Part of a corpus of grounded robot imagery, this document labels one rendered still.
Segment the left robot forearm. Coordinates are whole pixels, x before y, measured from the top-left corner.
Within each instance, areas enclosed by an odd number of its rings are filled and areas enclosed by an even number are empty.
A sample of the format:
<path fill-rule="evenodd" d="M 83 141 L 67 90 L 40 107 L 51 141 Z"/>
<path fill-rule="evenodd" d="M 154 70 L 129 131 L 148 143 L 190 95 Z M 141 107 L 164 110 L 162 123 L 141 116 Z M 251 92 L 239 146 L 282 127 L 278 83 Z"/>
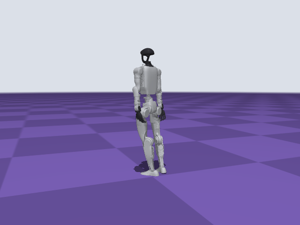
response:
<path fill-rule="evenodd" d="M 134 105 L 135 105 L 135 110 L 138 111 L 138 106 L 140 106 L 140 94 L 138 93 L 138 88 L 133 87 L 133 94 L 134 94 Z"/>

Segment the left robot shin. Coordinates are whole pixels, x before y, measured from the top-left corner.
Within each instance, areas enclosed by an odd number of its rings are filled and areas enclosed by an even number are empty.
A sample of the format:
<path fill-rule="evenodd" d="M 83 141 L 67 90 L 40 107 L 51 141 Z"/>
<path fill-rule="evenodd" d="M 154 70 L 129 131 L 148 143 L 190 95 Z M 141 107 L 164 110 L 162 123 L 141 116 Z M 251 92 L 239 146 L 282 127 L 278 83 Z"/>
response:
<path fill-rule="evenodd" d="M 150 172 L 152 172 L 152 170 L 154 171 L 154 147 L 151 146 L 150 139 L 146 139 L 142 145 Z"/>

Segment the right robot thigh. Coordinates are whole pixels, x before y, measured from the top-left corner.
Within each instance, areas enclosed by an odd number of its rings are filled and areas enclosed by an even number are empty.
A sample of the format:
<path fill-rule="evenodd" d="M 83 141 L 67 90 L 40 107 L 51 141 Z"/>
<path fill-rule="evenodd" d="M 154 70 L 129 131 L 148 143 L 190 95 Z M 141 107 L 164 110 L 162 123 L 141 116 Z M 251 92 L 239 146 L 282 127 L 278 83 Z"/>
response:
<path fill-rule="evenodd" d="M 150 123 L 154 135 L 154 143 L 155 144 L 161 144 L 162 139 L 160 136 L 160 118 L 158 115 L 160 115 L 162 112 L 161 108 L 157 106 L 157 111 L 155 113 L 150 114 Z"/>

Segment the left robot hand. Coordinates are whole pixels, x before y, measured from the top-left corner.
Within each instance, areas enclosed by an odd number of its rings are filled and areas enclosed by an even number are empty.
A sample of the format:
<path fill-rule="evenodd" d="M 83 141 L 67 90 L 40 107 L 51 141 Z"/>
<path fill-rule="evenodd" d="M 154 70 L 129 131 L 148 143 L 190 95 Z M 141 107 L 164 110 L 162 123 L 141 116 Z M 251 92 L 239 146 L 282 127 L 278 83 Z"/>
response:
<path fill-rule="evenodd" d="M 138 111 L 135 110 L 136 112 L 136 119 L 141 121 L 142 123 L 145 123 L 146 121 L 144 121 L 142 114 L 140 113 L 141 111 L 141 107 L 138 106 Z"/>

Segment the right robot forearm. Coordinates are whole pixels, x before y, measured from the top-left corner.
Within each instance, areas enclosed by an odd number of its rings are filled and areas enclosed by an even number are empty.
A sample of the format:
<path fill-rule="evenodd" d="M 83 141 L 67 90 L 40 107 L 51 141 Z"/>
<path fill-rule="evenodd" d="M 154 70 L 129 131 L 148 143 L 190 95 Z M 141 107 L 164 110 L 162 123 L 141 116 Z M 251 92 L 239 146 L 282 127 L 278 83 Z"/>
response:
<path fill-rule="evenodd" d="M 158 107 L 162 108 L 162 90 L 156 93 Z"/>

